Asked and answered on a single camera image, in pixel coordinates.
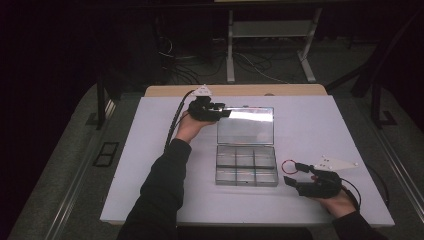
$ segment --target hand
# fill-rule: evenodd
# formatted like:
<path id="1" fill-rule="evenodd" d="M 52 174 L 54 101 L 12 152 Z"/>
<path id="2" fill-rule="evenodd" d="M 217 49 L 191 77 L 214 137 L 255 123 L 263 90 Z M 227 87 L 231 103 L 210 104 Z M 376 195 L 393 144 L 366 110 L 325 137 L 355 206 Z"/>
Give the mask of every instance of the hand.
<path id="1" fill-rule="evenodd" d="M 328 198 L 328 199 L 312 198 L 312 199 L 321 203 L 321 205 L 324 208 L 326 208 L 331 213 L 331 215 L 333 215 L 336 218 L 341 218 L 345 215 L 348 215 L 356 211 L 352 200 L 343 190 L 341 190 L 337 196 L 332 198 Z"/>
<path id="2" fill-rule="evenodd" d="M 180 117 L 177 134 L 175 138 L 190 143 L 197 136 L 204 126 L 215 124 L 215 122 L 201 122 L 193 119 L 187 111 L 184 111 Z"/>

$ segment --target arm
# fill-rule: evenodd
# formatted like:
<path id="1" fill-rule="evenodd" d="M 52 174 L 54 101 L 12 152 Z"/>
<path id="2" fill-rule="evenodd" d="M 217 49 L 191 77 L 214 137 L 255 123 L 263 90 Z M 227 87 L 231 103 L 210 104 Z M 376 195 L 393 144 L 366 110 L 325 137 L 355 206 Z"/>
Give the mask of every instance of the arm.
<path id="1" fill-rule="evenodd" d="M 321 203 L 331 215 L 336 217 L 334 228 L 341 240 L 387 240 L 385 236 L 371 228 L 367 221 L 356 211 L 351 199 L 344 192 L 328 199 L 314 199 Z"/>
<path id="2" fill-rule="evenodd" d="M 183 113 L 178 132 L 153 164 L 140 197 L 119 232 L 118 239 L 176 239 L 176 216 L 183 204 L 190 141 L 211 122 L 198 122 Z"/>

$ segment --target table surface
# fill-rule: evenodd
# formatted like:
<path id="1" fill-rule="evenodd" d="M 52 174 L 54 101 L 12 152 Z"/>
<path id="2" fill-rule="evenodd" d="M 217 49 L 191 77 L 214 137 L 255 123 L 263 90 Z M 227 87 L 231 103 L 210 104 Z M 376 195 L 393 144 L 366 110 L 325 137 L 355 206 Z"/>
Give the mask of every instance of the table surface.
<path id="1" fill-rule="evenodd" d="M 236 90 L 238 86 L 233 85 L 230 88 Z M 217 90 L 220 86 L 217 86 L 212 90 L 216 92 L 212 100 L 226 103 L 227 106 L 274 108 L 277 166 L 281 166 L 286 159 L 315 164 L 322 155 L 359 163 L 359 167 L 339 171 L 339 175 L 355 184 L 361 192 L 362 214 L 372 226 L 394 225 L 334 99 L 323 95 L 321 91 L 317 91 L 314 96 L 299 96 L 302 88 L 308 89 L 303 93 L 308 94 L 311 85 L 289 86 L 273 85 L 272 89 L 268 89 L 277 93 L 282 88 L 298 88 L 297 91 L 288 91 L 289 96 L 217 96 L 220 94 Z M 250 85 L 252 92 L 260 87 Z M 313 88 L 322 90 L 319 85 Z M 169 87 L 148 89 L 148 95 L 153 95 L 153 89 L 169 90 Z M 261 95 L 268 92 L 264 90 L 266 89 L 262 89 Z M 112 224 L 122 224 L 125 221 L 151 165 L 163 152 L 169 125 L 181 99 L 180 95 L 144 97 L 140 100 L 100 217 L 102 221 Z M 216 125 L 208 126 L 191 143 L 193 151 L 187 164 L 184 206 L 179 210 L 177 218 L 179 225 L 314 226 L 331 222 L 331 216 L 319 204 L 299 197 L 294 188 L 284 184 L 285 174 L 280 168 L 277 187 L 216 185 L 216 132 Z M 306 173 L 291 177 L 298 181 L 310 181 L 310 174 Z"/>

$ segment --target wire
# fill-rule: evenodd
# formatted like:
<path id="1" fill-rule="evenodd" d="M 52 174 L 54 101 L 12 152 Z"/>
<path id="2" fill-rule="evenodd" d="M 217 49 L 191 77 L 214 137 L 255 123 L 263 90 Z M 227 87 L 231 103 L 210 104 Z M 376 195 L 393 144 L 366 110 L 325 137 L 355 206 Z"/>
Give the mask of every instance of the wire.
<path id="1" fill-rule="evenodd" d="M 181 77 L 184 77 L 184 78 L 186 78 L 186 79 L 188 79 L 189 81 L 190 81 L 190 84 L 192 85 L 193 84 L 193 81 L 192 80 L 194 80 L 195 82 L 199 82 L 197 79 L 196 79 L 196 77 L 195 76 L 193 76 L 193 75 L 191 75 L 189 72 L 187 72 L 187 71 L 183 71 L 183 70 L 181 70 L 181 69 L 179 69 L 177 66 L 175 66 L 175 73 L 176 74 L 178 74 L 179 76 L 181 76 Z"/>
<path id="2" fill-rule="evenodd" d="M 187 71 L 184 71 L 184 70 L 182 70 L 182 69 L 179 69 L 179 68 L 178 68 L 178 66 L 179 66 L 179 67 L 182 67 L 182 68 L 184 68 L 184 69 L 187 69 Z M 199 75 L 198 75 L 196 72 L 194 72 L 193 70 L 191 70 L 191 69 L 189 69 L 189 68 L 187 68 L 187 67 L 184 67 L 183 65 L 176 65 L 176 66 L 175 66 L 175 69 L 177 69 L 177 70 L 178 70 L 178 71 L 180 71 L 180 72 L 183 72 L 184 74 L 189 75 L 190 77 L 192 77 L 192 78 L 194 79 L 194 81 L 195 81 L 197 84 L 201 85 L 201 83 L 199 82 L 199 79 L 198 79 Z"/>
<path id="3" fill-rule="evenodd" d="M 171 53 L 172 48 L 173 48 L 173 45 L 172 45 L 172 41 L 171 41 L 171 39 L 169 39 L 169 38 L 167 38 L 167 37 L 163 37 L 163 36 L 161 36 L 160 38 L 162 38 L 162 39 L 166 39 L 166 40 L 168 41 L 168 43 L 169 43 L 169 50 L 168 50 L 168 52 L 167 52 L 167 53 Z"/>
<path id="4" fill-rule="evenodd" d="M 245 58 L 251 65 L 252 65 L 252 67 L 259 73 L 259 74 L 261 74 L 262 76 L 264 76 L 264 77 L 266 77 L 266 78 L 269 78 L 269 79 L 271 79 L 271 80 L 274 80 L 274 81 L 278 81 L 278 82 L 282 82 L 282 83 L 286 83 L 286 84 L 290 84 L 289 82 L 286 82 L 286 81 L 283 81 L 283 80 L 280 80 L 280 79 L 277 79 L 277 78 L 273 78 L 273 77 L 270 77 L 270 76 L 268 76 L 268 75 L 266 75 L 266 74 L 264 74 L 263 72 L 261 72 L 258 68 L 256 68 L 256 66 L 246 57 L 246 56 L 244 56 L 243 54 L 241 54 L 241 53 L 234 53 L 234 54 L 238 54 L 238 55 L 240 55 L 240 56 L 242 56 L 243 58 Z"/>
<path id="5" fill-rule="evenodd" d="M 183 56 L 183 57 L 176 57 L 176 60 L 186 60 L 186 59 L 196 59 L 197 56 L 195 55 L 190 55 L 190 56 Z"/>
<path id="6" fill-rule="evenodd" d="M 170 57 L 170 58 L 175 58 L 175 56 L 163 53 L 163 52 L 159 52 L 160 55 L 165 56 L 165 57 Z"/>
<path id="7" fill-rule="evenodd" d="M 359 201 L 358 201 L 358 205 L 359 205 L 359 208 L 361 207 L 361 204 L 362 204 L 362 197 L 361 197 L 361 193 L 359 193 L 359 190 L 355 187 L 355 185 L 353 185 L 351 182 L 349 182 L 348 180 L 346 180 L 346 179 L 344 179 L 344 178 L 340 178 L 342 181 L 345 181 L 345 182 L 347 182 L 347 183 L 349 183 L 350 184 L 350 186 L 352 186 L 355 190 L 356 190 L 356 193 L 358 193 L 358 198 L 359 198 Z"/>
<path id="8" fill-rule="evenodd" d="M 169 146 L 169 143 L 171 142 L 172 135 L 174 134 L 175 127 L 177 126 L 176 122 L 177 122 L 178 117 L 180 116 L 181 110 L 183 109 L 183 106 L 184 106 L 184 101 L 188 97 L 188 95 L 190 95 L 190 93 L 192 93 L 192 92 L 194 92 L 194 90 L 190 90 L 188 93 L 186 93 L 186 95 L 184 95 L 183 99 L 180 102 L 180 105 L 178 106 L 177 111 L 175 112 L 174 119 L 172 120 L 171 126 L 169 128 L 168 137 L 166 138 L 164 152 L 166 151 L 166 149 Z"/>
<path id="9" fill-rule="evenodd" d="M 265 71 L 266 69 L 265 69 L 265 67 L 264 66 L 262 66 L 262 65 L 260 65 L 260 64 L 258 64 L 258 65 L 252 65 L 252 64 L 250 64 L 248 61 L 246 61 L 245 59 L 243 59 L 243 58 L 241 58 L 239 55 L 237 55 L 237 54 L 234 54 L 234 56 L 233 56 L 233 59 L 234 59 L 234 62 L 240 67 L 240 68 L 242 68 L 243 70 L 245 70 L 246 72 L 249 72 L 249 73 L 257 73 L 258 72 L 258 70 L 259 71 Z"/>
<path id="10" fill-rule="evenodd" d="M 192 76 L 191 74 L 188 74 L 188 73 L 186 73 L 186 72 L 184 72 L 184 71 L 182 71 L 180 69 L 177 69 L 175 66 L 172 67 L 171 69 L 166 68 L 166 67 L 162 67 L 162 69 L 165 69 L 166 71 L 168 71 L 168 72 L 171 73 L 170 77 L 171 77 L 171 80 L 174 82 L 174 84 L 179 84 L 179 77 L 181 77 L 182 78 L 181 80 L 185 84 L 193 85 L 193 81 L 189 78 L 189 77 L 193 77 L 194 78 L 194 76 Z"/>
<path id="11" fill-rule="evenodd" d="M 210 77 L 210 76 L 216 75 L 221 70 L 224 61 L 225 61 L 225 55 L 224 56 L 221 56 L 221 61 L 218 64 L 218 68 L 214 72 L 208 73 L 208 74 L 200 74 L 199 76 L 201 76 L 201 77 Z"/>
<path id="12" fill-rule="evenodd" d="M 239 49 L 239 47 L 237 47 L 236 45 L 237 45 L 238 43 L 237 42 L 235 42 L 233 45 L 234 45 L 234 51 L 236 51 L 236 50 L 242 50 L 242 49 Z M 250 48 L 252 49 L 252 50 L 254 50 L 255 52 L 256 51 L 260 51 L 261 49 L 255 49 L 251 44 L 249 45 L 250 46 Z M 261 55 L 261 54 L 257 54 L 257 53 L 249 53 L 250 55 L 253 55 L 253 56 L 255 56 L 255 57 L 258 57 L 258 58 L 262 58 L 262 59 L 264 59 L 263 61 L 259 61 L 259 62 L 253 62 L 253 61 L 251 61 L 251 62 L 253 62 L 254 63 L 254 66 L 256 66 L 256 68 L 257 69 L 255 69 L 255 71 L 257 72 L 258 70 L 261 72 L 261 73 L 264 73 L 264 71 L 265 71 L 265 67 L 263 66 L 263 65 L 261 65 L 261 63 L 264 63 L 264 62 L 268 62 L 268 61 L 271 61 L 271 60 L 289 60 L 289 59 L 292 59 L 292 58 L 294 58 L 294 57 L 298 57 L 299 56 L 299 51 L 296 51 L 294 54 L 291 54 L 290 56 L 287 56 L 287 57 L 282 57 L 282 58 L 277 58 L 277 57 L 275 57 L 276 56 L 276 54 L 282 49 L 282 44 L 281 45 L 279 45 L 279 47 L 278 47 L 278 49 L 276 50 L 276 51 L 273 51 L 272 52 L 272 54 L 271 54 L 271 56 L 264 56 L 264 55 Z M 276 80 L 276 81 L 281 81 L 281 78 L 283 78 L 283 79 L 287 79 L 288 81 L 290 81 L 290 82 L 293 82 L 293 81 L 295 81 L 296 80 L 296 76 L 297 76 L 297 72 L 298 72 L 298 70 L 300 69 L 300 67 L 301 67 L 301 63 L 303 62 L 303 61 L 305 61 L 308 57 L 311 57 L 313 54 L 311 54 L 310 52 L 307 54 L 307 55 L 305 55 L 305 56 L 303 56 L 303 57 L 301 57 L 301 58 L 299 58 L 298 60 L 299 60 L 299 65 L 298 65 L 298 67 L 296 68 L 296 71 L 294 72 L 294 73 L 282 73 L 282 74 L 280 74 L 280 75 L 278 75 L 278 76 L 275 76 L 275 77 L 272 77 L 272 78 L 270 78 L 269 76 L 265 76 L 265 77 L 267 77 L 267 78 L 270 78 L 270 79 L 272 79 L 272 80 Z M 245 67 L 243 67 L 239 62 L 236 62 L 237 64 L 238 64 L 238 66 L 240 66 L 242 69 L 244 69 L 245 71 L 248 71 L 248 72 L 252 72 L 252 73 L 254 73 L 255 71 L 251 71 L 251 70 L 249 70 L 249 69 L 246 69 Z"/>
<path id="13" fill-rule="evenodd" d="M 233 46 L 234 51 L 242 50 L 242 48 L 240 48 L 239 46 L 237 46 L 237 43 L 235 43 L 235 44 L 233 44 L 233 45 L 234 45 L 234 46 Z M 291 55 L 290 55 L 290 56 L 288 56 L 288 57 L 276 58 L 275 56 L 276 56 L 278 53 L 280 53 L 280 51 L 283 49 L 283 46 L 284 46 L 284 43 L 280 43 L 280 44 L 278 44 L 278 48 L 277 48 L 276 50 L 272 50 L 272 54 L 271 54 L 271 56 L 269 56 L 269 57 L 260 56 L 259 54 L 253 54 L 253 53 L 250 53 L 250 54 L 251 54 L 251 55 L 256 55 L 256 56 L 257 56 L 257 57 L 259 57 L 259 58 L 263 58 L 263 59 L 264 59 L 264 61 L 262 61 L 262 62 L 271 61 L 271 60 L 288 60 L 288 59 L 291 59 L 291 58 L 293 58 L 293 57 L 298 56 L 298 54 L 297 54 L 297 52 L 296 52 L 296 53 L 294 53 L 294 54 L 291 54 Z M 251 50 L 253 50 L 253 51 L 255 51 L 255 52 L 263 51 L 263 49 L 261 49 L 261 48 L 255 48 L 255 47 L 253 46 L 253 44 L 252 44 L 252 43 L 250 43 L 250 44 L 249 44 L 249 47 L 251 48 Z"/>
<path id="14" fill-rule="evenodd" d="M 293 171 L 293 172 L 287 172 L 287 171 L 284 169 L 284 164 L 286 164 L 287 162 L 292 162 L 292 163 L 296 164 L 296 162 L 295 162 L 293 159 L 287 159 L 287 160 L 285 160 L 285 161 L 281 164 L 281 170 L 283 170 L 283 172 L 284 172 L 285 174 L 292 175 L 292 174 L 295 174 L 295 173 L 299 172 L 299 170 L 297 170 L 297 169 L 296 169 L 296 171 Z"/>
<path id="15" fill-rule="evenodd" d="M 181 120 L 183 120 L 183 118 L 187 117 L 188 113 L 184 116 L 180 117 L 180 120 L 178 120 L 177 124 L 175 124 L 175 128 L 177 128 L 178 124 L 180 124 Z"/>
<path id="16" fill-rule="evenodd" d="M 377 176 L 377 178 L 380 180 L 381 184 L 383 185 L 384 194 L 386 195 L 386 199 L 384 200 L 384 203 L 386 204 L 386 207 L 389 207 L 390 196 L 389 196 L 389 189 L 388 189 L 386 183 L 384 182 L 383 178 L 380 176 L 380 174 L 377 173 L 377 171 L 374 168 L 372 168 L 370 165 L 368 165 L 366 163 L 365 163 L 365 166 Z"/>
<path id="17" fill-rule="evenodd" d="M 237 54 L 240 54 L 240 56 L 243 56 L 244 57 L 244 59 L 247 59 L 247 57 L 246 57 L 246 54 L 241 54 L 241 53 L 238 53 L 238 52 L 236 52 L 235 53 L 236 55 L 235 56 L 237 56 Z M 268 69 L 271 69 L 272 68 L 272 62 L 270 61 L 270 60 L 268 60 L 268 59 L 265 59 L 264 57 L 262 57 L 262 56 L 258 56 L 258 55 L 255 55 L 255 54 L 252 54 L 252 53 L 249 53 L 250 55 L 252 55 L 252 56 L 254 56 L 254 57 L 256 57 L 256 58 L 261 58 L 261 59 L 264 59 L 264 60 L 262 60 L 262 61 L 259 61 L 259 62 L 254 62 L 253 60 L 251 60 L 251 59 L 247 59 L 247 61 L 245 61 L 245 60 L 241 60 L 242 61 L 242 63 L 243 64 L 246 64 L 247 66 L 249 66 L 249 67 L 256 67 L 258 70 L 260 70 L 261 72 L 265 72 L 266 70 L 268 70 Z"/>

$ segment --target black cable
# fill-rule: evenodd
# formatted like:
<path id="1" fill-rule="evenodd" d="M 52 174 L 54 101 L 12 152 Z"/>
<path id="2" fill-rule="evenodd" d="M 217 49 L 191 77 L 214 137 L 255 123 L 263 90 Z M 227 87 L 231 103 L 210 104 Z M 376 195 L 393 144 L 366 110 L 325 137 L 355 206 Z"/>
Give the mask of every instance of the black cable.
<path id="1" fill-rule="evenodd" d="M 272 62 L 271 62 L 271 59 L 268 59 L 267 57 L 265 57 L 265 56 L 261 56 L 260 54 L 255 54 L 255 53 L 245 53 L 245 54 L 241 54 L 241 55 L 244 55 L 244 57 L 247 57 L 246 55 L 247 54 L 249 54 L 249 55 L 251 55 L 251 56 L 253 56 L 253 57 L 255 57 L 255 58 L 259 58 L 259 59 L 261 59 L 260 61 L 253 61 L 253 60 L 251 60 L 250 59 L 250 61 L 253 63 L 253 65 L 254 66 L 261 66 L 262 67 L 262 69 L 263 69 L 263 71 L 266 71 L 266 70 L 268 70 L 268 69 L 271 69 L 272 68 Z"/>
<path id="2" fill-rule="evenodd" d="M 284 80 L 281 80 L 281 79 L 277 79 L 277 78 L 274 78 L 274 77 L 271 77 L 271 76 L 269 76 L 269 75 L 266 75 L 264 72 L 265 72 L 265 70 L 266 69 L 263 69 L 263 70 L 260 70 L 260 69 L 258 69 L 256 66 L 255 66 L 255 64 L 254 63 L 252 63 L 246 56 L 244 56 L 243 54 L 240 54 L 240 53 L 237 53 L 236 55 L 240 55 L 240 56 L 242 56 L 243 58 L 245 58 L 246 59 L 246 61 L 248 61 L 249 63 L 250 63 L 250 65 L 251 65 L 251 67 L 253 67 L 255 70 L 256 70 L 256 72 L 257 73 L 259 73 L 260 75 L 262 75 L 262 76 L 264 76 L 264 77 L 266 77 L 266 78 L 268 78 L 268 79 L 271 79 L 271 80 L 274 80 L 274 81 L 278 81 L 278 82 L 282 82 L 282 83 L 285 83 L 285 84 L 290 84 L 289 82 L 287 82 L 287 81 L 284 81 Z"/>
<path id="3" fill-rule="evenodd" d="M 241 54 L 241 53 L 234 53 L 233 54 L 233 59 L 234 62 L 243 70 L 245 70 L 246 72 L 250 72 L 250 73 L 257 73 L 258 71 L 260 72 L 265 72 L 266 70 L 268 70 L 269 68 L 263 66 L 262 64 L 256 64 L 254 62 L 250 62 L 247 60 L 248 58 Z M 243 66 L 242 64 L 246 65 L 249 68 L 253 68 L 254 70 L 250 70 L 248 68 L 246 68 L 245 66 Z"/>
<path id="4" fill-rule="evenodd" d="M 190 73 L 187 73 L 181 69 L 178 69 L 177 66 L 175 66 L 175 73 L 180 76 L 183 77 L 185 79 L 187 79 L 190 82 L 190 85 L 193 85 L 193 80 L 194 80 L 194 76 L 191 75 Z"/>
<path id="5" fill-rule="evenodd" d="M 346 179 L 344 179 L 344 178 L 340 178 L 342 181 L 345 181 L 345 182 L 347 182 L 347 183 L 349 183 L 350 184 L 350 186 L 352 186 L 355 190 L 356 190 L 356 193 L 358 193 L 358 198 L 359 198 L 359 201 L 358 201 L 358 207 L 360 208 L 361 207 L 361 204 L 362 204 L 362 197 L 361 197 L 361 193 L 359 193 L 359 190 L 355 187 L 355 185 L 353 185 L 351 182 L 349 182 L 348 180 L 346 180 Z"/>
<path id="6" fill-rule="evenodd" d="M 384 188 L 384 195 L 386 196 L 386 199 L 384 199 L 384 203 L 386 204 L 386 207 L 389 207 L 390 205 L 390 196 L 389 196 L 389 188 L 386 185 L 386 182 L 384 182 L 383 178 L 380 176 L 380 174 L 377 173 L 377 171 L 372 168 L 370 165 L 365 163 L 365 166 L 371 170 L 375 176 L 377 176 L 377 178 L 380 180 L 380 183 L 383 185 Z"/>
<path id="7" fill-rule="evenodd" d="M 175 74 L 175 76 L 177 77 L 177 79 L 179 79 L 179 77 L 181 77 L 181 78 L 183 78 L 183 79 L 187 80 L 187 81 L 182 80 L 184 83 L 189 84 L 189 85 L 193 85 L 193 82 L 191 81 L 191 79 L 190 79 L 189 77 L 187 77 L 187 76 L 185 76 L 185 75 L 181 74 L 181 73 L 180 73 L 180 70 L 178 70 L 178 69 L 174 68 L 173 70 L 171 70 L 171 72 L 172 72 L 173 74 Z"/>
<path id="8" fill-rule="evenodd" d="M 185 71 L 185 70 L 182 70 L 182 69 L 179 69 L 178 68 L 178 66 L 179 67 L 182 67 L 182 68 L 185 68 L 185 69 L 187 69 L 187 71 Z M 195 71 L 193 71 L 193 70 L 191 70 L 191 69 L 189 69 L 189 68 L 187 68 L 187 67 L 184 67 L 183 65 L 176 65 L 175 66 L 175 69 L 176 70 L 178 70 L 180 73 L 184 73 L 184 74 L 187 74 L 188 76 L 190 76 L 191 78 L 193 78 L 193 80 L 198 84 L 198 85 L 201 85 L 201 83 L 199 82 L 199 79 L 198 79 L 198 74 L 195 72 Z"/>
<path id="9" fill-rule="evenodd" d="M 178 120 L 177 124 L 175 124 L 174 129 L 177 128 L 177 126 L 178 126 L 178 124 L 180 124 L 181 120 L 183 120 L 183 118 L 187 117 L 187 115 L 188 115 L 188 113 L 186 115 L 180 117 L 180 120 Z"/>
<path id="10" fill-rule="evenodd" d="M 226 55 L 224 55 L 224 56 L 218 56 L 218 57 L 221 57 L 221 61 L 219 61 L 219 63 L 218 63 L 218 68 L 214 72 L 212 72 L 212 73 L 199 74 L 199 76 L 201 76 L 201 77 L 210 77 L 210 76 L 216 75 L 221 70 L 222 65 L 223 65 L 223 63 L 225 61 Z"/>
<path id="11" fill-rule="evenodd" d="M 255 53 L 252 53 L 252 52 L 250 52 L 249 54 L 256 56 L 258 58 L 264 59 L 261 62 L 256 62 L 256 64 L 261 64 L 263 62 L 267 62 L 267 61 L 271 61 L 271 60 L 288 60 L 288 59 L 291 59 L 291 58 L 297 56 L 297 52 L 296 52 L 296 53 L 294 53 L 294 54 L 292 54 L 288 57 L 274 58 L 274 56 L 276 56 L 277 54 L 280 53 L 281 49 L 283 48 L 283 45 L 284 44 L 282 44 L 282 43 L 279 44 L 278 48 L 276 50 L 273 50 L 271 56 L 269 56 L 269 57 L 265 57 L 265 56 L 262 56 L 261 54 L 255 54 Z M 261 48 L 255 48 L 252 43 L 249 44 L 249 47 L 251 48 L 251 50 L 253 50 L 253 52 L 262 52 L 263 51 L 263 49 L 261 49 Z M 236 52 L 240 52 L 239 50 L 242 50 L 242 49 L 237 49 L 237 46 L 234 46 L 233 50 L 236 51 Z"/>
<path id="12" fill-rule="evenodd" d="M 203 60 L 202 58 L 198 58 L 197 56 L 193 56 L 191 58 L 182 57 L 182 58 L 177 58 L 176 60 L 179 65 L 184 65 L 184 66 L 198 66 L 198 65 L 203 65 L 207 63 L 205 60 Z"/>
<path id="13" fill-rule="evenodd" d="M 184 106 L 184 101 L 188 97 L 188 95 L 190 95 L 190 93 L 192 92 L 194 92 L 194 90 L 190 90 L 188 93 L 186 93 L 186 95 L 184 95 L 183 99 L 181 100 L 180 105 L 178 106 L 177 112 L 175 113 L 174 119 L 172 120 L 171 127 L 169 128 L 168 137 L 166 138 L 164 151 L 166 151 L 166 149 L 169 146 L 169 143 L 171 142 L 172 135 L 174 134 L 175 127 L 177 126 L 176 122 Z"/>

